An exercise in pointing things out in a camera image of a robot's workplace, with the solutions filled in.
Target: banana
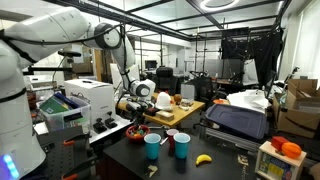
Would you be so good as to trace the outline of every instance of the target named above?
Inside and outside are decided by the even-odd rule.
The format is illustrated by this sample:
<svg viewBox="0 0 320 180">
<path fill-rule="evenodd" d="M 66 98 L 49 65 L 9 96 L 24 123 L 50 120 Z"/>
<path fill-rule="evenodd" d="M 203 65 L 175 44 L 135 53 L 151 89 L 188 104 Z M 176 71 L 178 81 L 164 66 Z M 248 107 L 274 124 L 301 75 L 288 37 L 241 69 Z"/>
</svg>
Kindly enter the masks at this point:
<svg viewBox="0 0 320 180">
<path fill-rule="evenodd" d="M 210 156 L 206 155 L 206 154 L 202 154 L 200 156 L 198 156 L 197 161 L 196 161 L 196 166 L 199 166 L 200 163 L 202 162 L 211 162 L 212 159 Z"/>
</svg>

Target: blue cup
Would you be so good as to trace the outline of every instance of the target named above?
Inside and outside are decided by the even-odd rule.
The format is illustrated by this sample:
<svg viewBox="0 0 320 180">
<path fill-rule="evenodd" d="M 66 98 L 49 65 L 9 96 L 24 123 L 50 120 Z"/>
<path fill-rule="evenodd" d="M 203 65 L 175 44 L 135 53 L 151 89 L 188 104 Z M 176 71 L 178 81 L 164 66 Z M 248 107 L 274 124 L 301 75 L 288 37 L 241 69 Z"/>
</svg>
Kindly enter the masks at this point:
<svg viewBox="0 0 320 180">
<path fill-rule="evenodd" d="M 159 134 L 150 133 L 144 137 L 144 141 L 146 142 L 148 159 L 157 159 L 159 154 L 161 136 Z"/>
<path fill-rule="evenodd" d="M 188 154 L 190 136 L 186 133 L 177 133 L 173 136 L 175 141 L 175 154 L 177 158 L 184 159 Z"/>
</svg>

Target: lamp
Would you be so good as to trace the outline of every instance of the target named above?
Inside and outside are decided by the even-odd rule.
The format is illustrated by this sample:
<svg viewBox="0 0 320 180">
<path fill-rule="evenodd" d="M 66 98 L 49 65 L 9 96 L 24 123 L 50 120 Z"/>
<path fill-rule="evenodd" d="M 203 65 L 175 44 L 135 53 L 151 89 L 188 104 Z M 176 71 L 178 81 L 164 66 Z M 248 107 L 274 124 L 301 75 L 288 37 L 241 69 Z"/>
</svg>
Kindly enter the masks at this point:
<svg viewBox="0 0 320 180">
<path fill-rule="evenodd" d="M 200 3 L 200 7 L 206 11 L 219 11 L 222 9 L 227 9 L 230 8 L 232 6 L 234 6 L 235 4 L 237 4 L 239 2 L 239 0 L 232 0 L 232 2 L 221 5 L 221 6 L 207 6 L 207 3 L 210 2 L 212 0 L 204 0 Z"/>
</svg>

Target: white robotic arm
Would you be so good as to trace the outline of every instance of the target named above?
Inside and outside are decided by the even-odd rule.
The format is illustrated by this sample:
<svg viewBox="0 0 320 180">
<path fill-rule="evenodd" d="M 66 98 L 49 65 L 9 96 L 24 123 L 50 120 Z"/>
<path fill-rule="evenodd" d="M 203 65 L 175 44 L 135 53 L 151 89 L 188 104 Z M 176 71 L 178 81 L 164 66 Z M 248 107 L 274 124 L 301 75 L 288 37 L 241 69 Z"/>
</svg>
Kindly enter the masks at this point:
<svg viewBox="0 0 320 180">
<path fill-rule="evenodd" d="M 93 26 L 79 10 L 71 7 L 0 31 L 0 179 L 20 179 L 44 161 L 45 154 L 32 133 L 21 69 L 69 43 L 83 42 L 92 48 L 110 49 L 124 88 L 144 100 L 151 99 L 155 84 L 150 80 L 136 81 L 128 72 L 135 63 L 135 54 L 123 36 L 111 25 Z"/>
</svg>

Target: shelving unit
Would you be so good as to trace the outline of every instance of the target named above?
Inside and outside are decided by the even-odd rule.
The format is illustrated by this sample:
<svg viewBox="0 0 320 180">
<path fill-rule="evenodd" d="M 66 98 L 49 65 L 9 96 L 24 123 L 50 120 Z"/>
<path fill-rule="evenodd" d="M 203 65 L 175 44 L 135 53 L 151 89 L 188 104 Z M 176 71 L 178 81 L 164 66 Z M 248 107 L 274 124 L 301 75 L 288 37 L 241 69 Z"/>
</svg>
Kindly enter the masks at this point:
<svg viewBox="0 0 320 180">
<path fill-rule="evenodd" d="M 299 179 L 307 153 L 291 159 L 276 152 L 271 142 L 260 146 L 255 172 L 266 179 Z"/>
</svg>

